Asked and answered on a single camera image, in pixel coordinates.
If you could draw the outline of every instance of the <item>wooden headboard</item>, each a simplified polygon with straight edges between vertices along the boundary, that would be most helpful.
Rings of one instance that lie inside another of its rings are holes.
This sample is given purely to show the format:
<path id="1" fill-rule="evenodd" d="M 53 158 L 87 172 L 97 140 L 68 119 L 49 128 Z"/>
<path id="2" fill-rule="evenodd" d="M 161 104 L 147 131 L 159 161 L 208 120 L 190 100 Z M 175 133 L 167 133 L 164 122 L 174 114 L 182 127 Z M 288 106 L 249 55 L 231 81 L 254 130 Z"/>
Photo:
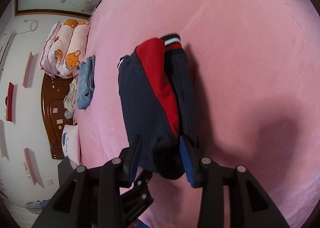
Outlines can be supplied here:
<path id="1" fill-rule="evenodd" d="M 64 117 L 63 100 L 70 90 L 72 78 L 51 78 L 44 74 L 41 88 L 41 111 L 45 129 L 48 134 L 51 156 L 63 159 L 61 145 L 62 131 L 65 124 L 72 125 L 73 120 Z"/>

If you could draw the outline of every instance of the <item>red panel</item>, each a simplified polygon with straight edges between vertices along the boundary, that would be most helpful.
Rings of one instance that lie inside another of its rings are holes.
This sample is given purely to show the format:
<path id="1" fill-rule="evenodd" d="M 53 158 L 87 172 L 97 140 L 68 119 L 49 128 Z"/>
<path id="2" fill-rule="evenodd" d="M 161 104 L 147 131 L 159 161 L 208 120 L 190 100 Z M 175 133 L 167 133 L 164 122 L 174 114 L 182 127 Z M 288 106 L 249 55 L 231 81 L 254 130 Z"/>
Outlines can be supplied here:
<path id="1" fill-rule="evenodd" d="M 178 105 L 169 79 L 164 72 L 164 41 L 156 38 L 147 40 L 136 48 L 136 53 L 152 91 L 164 109 L 173 134 L 179 137 Z"/>
<path id="2" fill-rule="evenodd" d="M 176 44 L 173 44 L 173 45 L 170 45 L 170 46 L 167 46 L 165 47 L 164 51 L 169 51 L 169 50 L 174 50 L 174 49 L 181 49 L 182 46 L 180 43 L 176 43 Z"/>
<path id="3" fill-rule="evenodd" d="M 7 99 L 7 121 L 12 121 L 12 97 L 14 85 L 9 82 Z"/>

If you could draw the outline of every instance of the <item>bear cartoon print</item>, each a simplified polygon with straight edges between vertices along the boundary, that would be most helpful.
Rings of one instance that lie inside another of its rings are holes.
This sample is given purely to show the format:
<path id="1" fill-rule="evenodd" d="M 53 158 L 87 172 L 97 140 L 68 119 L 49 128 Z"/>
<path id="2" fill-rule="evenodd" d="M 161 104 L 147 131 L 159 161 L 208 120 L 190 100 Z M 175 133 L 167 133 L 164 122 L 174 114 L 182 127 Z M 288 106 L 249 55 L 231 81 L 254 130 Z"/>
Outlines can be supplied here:
<path id="1" fill-rule="evenodd" d="M 77 20 L 73 20 L 73 19 L 69 19 L 69 20 L 66 20 L 63 25 L 68 25 L 72 28 L 75 28 L 77 25 L 78 25 L 78 21 Z"/>
<path id="2" fill-rule="evenodd" d="M 54 57 L 57 60 L 57 64 L 60 64 L 61 60 L 63 59 L 63 52 L 61 50 L 59 50 L 59 49 L 55 50 L 54 51 Z"/>
<path id="3" fill-rule="evenodd" d="M 90 25 L 90 22 L 89 21 L 82 21 L 77 26 L 79 26 L 79 25 Z"/>
<path id="4" fill-rule="evenodd" d="M 80 61 L 79 61 L 79 56 L 81 54 L 80 50 L 77 50 L 76 52 L 69 53 L 66 55 L 65 58 L 65 64 L 66 68 L 69 71 L 72 71 L 73 69 L 80 70 Z"/>

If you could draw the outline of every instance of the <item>navy and red jacket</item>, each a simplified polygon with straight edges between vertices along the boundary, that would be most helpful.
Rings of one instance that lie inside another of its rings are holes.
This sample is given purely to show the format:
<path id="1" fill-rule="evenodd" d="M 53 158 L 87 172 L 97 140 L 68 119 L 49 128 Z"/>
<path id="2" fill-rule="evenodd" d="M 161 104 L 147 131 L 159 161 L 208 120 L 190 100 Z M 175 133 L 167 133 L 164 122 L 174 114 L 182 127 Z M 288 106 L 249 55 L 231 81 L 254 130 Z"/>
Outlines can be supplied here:
<path id="1" fill-rule="evenodd" d="M 195 100 L 179 35 L 149 39 L 118 64 L 119 95 L 129 144 L 143 139 L 139 166 L 177 179 L 184 173 L 179 137 L 196 140 Z"/>

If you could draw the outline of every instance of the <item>metal rivet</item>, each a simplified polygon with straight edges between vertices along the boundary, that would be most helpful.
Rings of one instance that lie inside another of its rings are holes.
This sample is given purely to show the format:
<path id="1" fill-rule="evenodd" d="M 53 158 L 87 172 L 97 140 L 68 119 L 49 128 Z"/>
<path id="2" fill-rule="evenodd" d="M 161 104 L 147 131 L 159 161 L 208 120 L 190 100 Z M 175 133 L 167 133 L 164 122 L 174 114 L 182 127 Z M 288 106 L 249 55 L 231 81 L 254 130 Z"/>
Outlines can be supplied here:
<path id="1" fill-rule="evenodd" d="M 121 163 L 121 159 L 120 158 L 114 158 L 114 159 L 112 159 L 112 164 L 119 164 L 119 163 Z"/>
<path id="2" fill-rule="evenodd" d="M 246 172 L 247 169 L 245 168 L 245 166 L 238 166 L 237 170 L 243 173 L 243 172 Z"/>
<path id="3" fill-rule="evenodd" d="M 209 158 L 202 158 L 202 159 L 201 159 L 201 162 L 202 162 L 203 164 L 210 164 L 210 163 L 211 163 L 211 159 L 209 159 Z"/>
<path id="4" fill-rule="evenodd" d="M 77 172 L 81 173 L 85 171 L 85 166 L 79 166 L 76 168 Z"/>

